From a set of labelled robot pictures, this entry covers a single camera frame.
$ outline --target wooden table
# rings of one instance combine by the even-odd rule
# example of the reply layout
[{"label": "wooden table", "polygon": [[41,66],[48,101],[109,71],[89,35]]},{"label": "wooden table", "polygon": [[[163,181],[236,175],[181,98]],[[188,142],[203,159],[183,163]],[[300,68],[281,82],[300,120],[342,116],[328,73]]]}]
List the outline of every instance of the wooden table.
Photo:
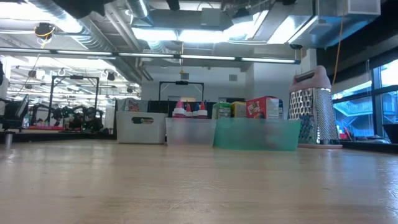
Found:
[{"label": "wooden table", "polygon": [[0,151],[1,223],[398,223],[398,157],[56,141]]}]

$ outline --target clear plastic bin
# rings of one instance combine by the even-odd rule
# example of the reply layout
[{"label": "clear plastic bin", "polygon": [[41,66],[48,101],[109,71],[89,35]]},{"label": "clear plastic bin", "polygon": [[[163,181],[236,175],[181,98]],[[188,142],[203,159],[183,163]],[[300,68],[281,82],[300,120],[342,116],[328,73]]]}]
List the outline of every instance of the clear plastic bin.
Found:
[{"label": "clear plastic bin", "polygon": [[166,118],[166,135],[169,146],[212,146],[216,120],[195,118]]},{"label": "clear plastic bin", "polygon": [[217,120],[214,146],[223,149],[295,151],[300,121],[223,118]]}]

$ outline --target ceiling vent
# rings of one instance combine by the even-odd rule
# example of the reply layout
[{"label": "ceiling vent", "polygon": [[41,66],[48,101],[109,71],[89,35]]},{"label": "ceiling vent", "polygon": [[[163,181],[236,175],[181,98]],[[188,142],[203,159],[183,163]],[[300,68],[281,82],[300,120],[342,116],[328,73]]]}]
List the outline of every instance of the ceiling vent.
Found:
[{"label": "ceiling vent", "polygon": [[231,82],[237,82],[238,81],[238,75],[230,74],[229,75],[229,80]]},{"label": "ceiling vent", "polygon": [[181,80],[189,80],[189,73],[181,73]]}]

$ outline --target window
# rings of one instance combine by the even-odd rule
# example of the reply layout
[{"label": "window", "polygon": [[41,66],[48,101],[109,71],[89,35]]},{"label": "window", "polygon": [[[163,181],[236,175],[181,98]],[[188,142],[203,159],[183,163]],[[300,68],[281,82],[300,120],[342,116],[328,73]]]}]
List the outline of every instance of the window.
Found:
[{"label": "window", "polygon": [[383,65],[380,73],[382,87],[398,85],[398,60]]},{"label": "window", "polygon": [[355,95],[358,93],[364,93],[367,91],[371,91],[371,87],[372,87],[372,81],[367,81],[366,83],[363,83],[363,84],[354,86],[352,88],[349,88],[347,90],[341,91],[339,93],[333,94],[332,99],[333,100],[341,99],[346,96],[351,96],[351,95]]},{"label": "window", "polygon": [[344,133],[346,128],[356,137],[374,135],[371,97],[335,103],[333,107],[339,133]]},{"label": "window", "polygon": [[396,124],[398,123],[398,91],[384,93],[382,98],[382,123]]}]

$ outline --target wall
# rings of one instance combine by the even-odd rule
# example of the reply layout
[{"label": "wall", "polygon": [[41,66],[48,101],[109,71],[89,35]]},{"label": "wall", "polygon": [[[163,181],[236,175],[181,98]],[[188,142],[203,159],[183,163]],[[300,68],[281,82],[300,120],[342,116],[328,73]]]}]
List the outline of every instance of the wall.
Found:
[{"label": "wall", "polygon": [[284,65],[271,63],[254,63],[253,97],[274,96],[284,102],[284,118],[287,119],[289,108],[289,87],[293,76],[315,69],[317,66],[316,51],[307,50],[301,65]]},{"label": "wall", "polygon": [[246,72],[245,79],[245,99],[254,98],[254,64],[252,64]]},{"label": "wall", "polygon": [[[180,67],[147,67],[154,81],[143,81],[141,86],[142,100],[157,100],[159,97],[159,81],[175,82],[180,79]],[[218,101],[218,98],[245,98],[245,76],[239,68],[201,68],[187,67],[184,72],[190,74],[189,82],[205,84],[204,100]],[[238,75],[236,82],[229,81],[229,74]],[[201,85],[162,85],[160,99],[167,100],[169,96],[194,97],[201,100]]]}]

